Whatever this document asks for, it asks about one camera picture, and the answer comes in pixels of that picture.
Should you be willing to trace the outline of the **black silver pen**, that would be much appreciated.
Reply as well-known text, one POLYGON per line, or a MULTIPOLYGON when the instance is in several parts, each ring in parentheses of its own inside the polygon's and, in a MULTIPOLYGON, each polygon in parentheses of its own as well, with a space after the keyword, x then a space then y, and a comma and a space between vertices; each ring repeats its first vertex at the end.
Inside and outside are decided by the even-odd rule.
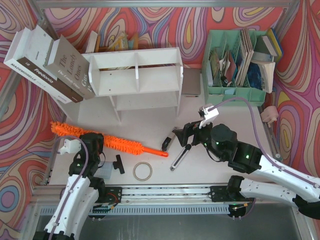
POLYGON ((181 151, 181 153, 176 157, 176 159, 173 161, 173 163, 170 166, 170 171, 174 171, 179 164, 183 161, 183 159, 187 156, 187 154, 189 153, 189 151, 191 150, 192 145, 191 144, 187 144, 184 149, 181 151))

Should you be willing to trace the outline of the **orange microfiber duster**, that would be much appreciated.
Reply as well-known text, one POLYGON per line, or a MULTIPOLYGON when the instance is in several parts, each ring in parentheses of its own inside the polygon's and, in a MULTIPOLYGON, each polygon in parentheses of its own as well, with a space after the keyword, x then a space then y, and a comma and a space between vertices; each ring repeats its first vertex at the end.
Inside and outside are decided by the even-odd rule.
POLYGON ((149 148, 143 146, 140 142, 127 140, 124 138, 102 134, 97 131, 86 130, 78 126, 70 125, 68 123, 63 123, 59 121, 52 121, 51 131, 58 135, 59 137, 74 136, 80 138, 84 134, 94 133, 96 135, 103 136, 103 145, 107 148, 114 149, 120 152, 132 154, 132 155, 141 155, 143 153, 149 153, 156 156, 167 158, 169 154, 165 151, 149 148))

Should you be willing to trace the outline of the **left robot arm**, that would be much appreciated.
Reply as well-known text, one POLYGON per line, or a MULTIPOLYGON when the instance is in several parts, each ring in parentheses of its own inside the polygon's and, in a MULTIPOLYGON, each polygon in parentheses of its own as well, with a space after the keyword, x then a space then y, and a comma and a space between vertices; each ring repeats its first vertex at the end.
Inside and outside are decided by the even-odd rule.
POLYGON ((105 193, 102 178, 94 177, 103 153, 104 137, 89 132, 80 137, 67 135, 58 154, 74 154, 69 177, 58 206, 44 230, 34 240, 78 240, 93 204, 105 193))

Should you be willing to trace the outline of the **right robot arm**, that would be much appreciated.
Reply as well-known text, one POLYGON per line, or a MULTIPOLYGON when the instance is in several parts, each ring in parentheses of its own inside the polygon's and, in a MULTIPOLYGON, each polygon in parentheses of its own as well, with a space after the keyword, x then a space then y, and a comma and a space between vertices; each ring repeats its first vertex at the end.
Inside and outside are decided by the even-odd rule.
POLYGON ((192 146, 203 145, 208 156, 216 162, 226 162, 234 171, 270 180, 258 182, 233 175, 222 189, 210 190, 213 202, 240 202, 269 199, 283 202, 306 217, 320 218, 320 179, 301 173, 263 153, 258 147, 237 139, 237 133, 224 124, 211 123, 200 127, 198 121, 174 129, 180 145, 185 147, 189 137, 192 146))

